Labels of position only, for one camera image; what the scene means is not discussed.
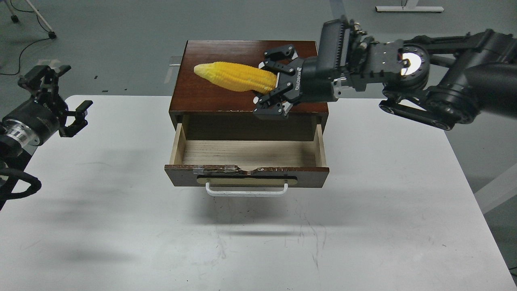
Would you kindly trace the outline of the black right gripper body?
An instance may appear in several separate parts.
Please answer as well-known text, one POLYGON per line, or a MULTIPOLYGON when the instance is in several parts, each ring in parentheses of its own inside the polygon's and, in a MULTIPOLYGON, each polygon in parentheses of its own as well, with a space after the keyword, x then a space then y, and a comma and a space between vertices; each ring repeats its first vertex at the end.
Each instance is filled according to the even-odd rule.
POLYGON ((2 118, 2 146, 42 146, 61 126, 60 112, 65 111, 67 104, 60 97, 55 101, 30 98, 2 118))

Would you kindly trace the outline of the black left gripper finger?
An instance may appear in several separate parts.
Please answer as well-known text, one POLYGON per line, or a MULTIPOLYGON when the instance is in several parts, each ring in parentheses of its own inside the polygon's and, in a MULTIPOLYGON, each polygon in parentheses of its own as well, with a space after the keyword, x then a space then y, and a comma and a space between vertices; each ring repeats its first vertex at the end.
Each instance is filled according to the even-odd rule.
POLYGON ((262 120, 286 120, 295 105, 295 90, 292 82, 278 85, 268 94, 258 96, 253 115, 262 120))
POLYGON ((299 57, 294 44, 270 48, 263 53, 264 60, 258 68, 279 76, 301 77, 304 59, 299 57))

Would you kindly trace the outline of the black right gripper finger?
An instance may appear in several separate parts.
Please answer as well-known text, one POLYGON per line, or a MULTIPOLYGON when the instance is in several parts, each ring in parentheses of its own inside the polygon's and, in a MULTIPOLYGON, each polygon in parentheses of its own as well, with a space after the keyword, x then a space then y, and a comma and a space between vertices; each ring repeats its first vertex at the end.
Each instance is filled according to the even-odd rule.
POLYGON ((59 94, 59 78, 71 70, 70 65, 52 69, 48 65, 36 65, 18 79, 18 86, 27 90, 37 101, 62 101, 59 94))
POLYGON ((75 111, 60 110, 59 111, 59 135, 61 137, 74 137, 79 131, 83 130, 88 125, 86 116, 88 114, 87 109, 93 104, 93 101, 83 101, 75 111), (66 126, 68 117, 73 117, 74 121, 66 126))

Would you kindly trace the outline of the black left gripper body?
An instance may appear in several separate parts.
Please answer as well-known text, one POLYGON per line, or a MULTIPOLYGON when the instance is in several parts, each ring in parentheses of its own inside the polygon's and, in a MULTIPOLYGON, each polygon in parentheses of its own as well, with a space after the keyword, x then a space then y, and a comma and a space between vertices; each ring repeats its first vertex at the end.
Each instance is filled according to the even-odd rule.
POLYGON ((317 61, 318 57, 298 57, 289 63, 295 69, 295 91, 299 92, 296 102, 338 101, 328 72, 318 75, 317 61))

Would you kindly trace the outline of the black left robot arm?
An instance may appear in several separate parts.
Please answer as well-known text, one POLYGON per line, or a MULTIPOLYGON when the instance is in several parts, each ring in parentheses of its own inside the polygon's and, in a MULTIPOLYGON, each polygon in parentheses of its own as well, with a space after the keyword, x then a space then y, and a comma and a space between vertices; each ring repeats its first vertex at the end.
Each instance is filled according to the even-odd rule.
MULTIPOLYGON (((301 86, 308 79, 303 61, 312 73, 316 59, 308 41, 188 41, 168 111, 176 134, 164 169, 173 185, 321 188, 329 174, 322 138, 328 101, 316 101, 301 86), (214 61, 257 65, 260 54, 262 74, 277 73, 279 82, 272 93, 259 95, 257 107, 251 93, 218 88, 194 71, 214 61)), ((59 95, 59 77, 70 69, 37 65, 20 78, 31 97, 1 121, 2 200, 41 188, 24 172, 31 158, 27 146, 40 146, 54 133, 72 137, 87 125, 93 102, 71 111, 59 95)))

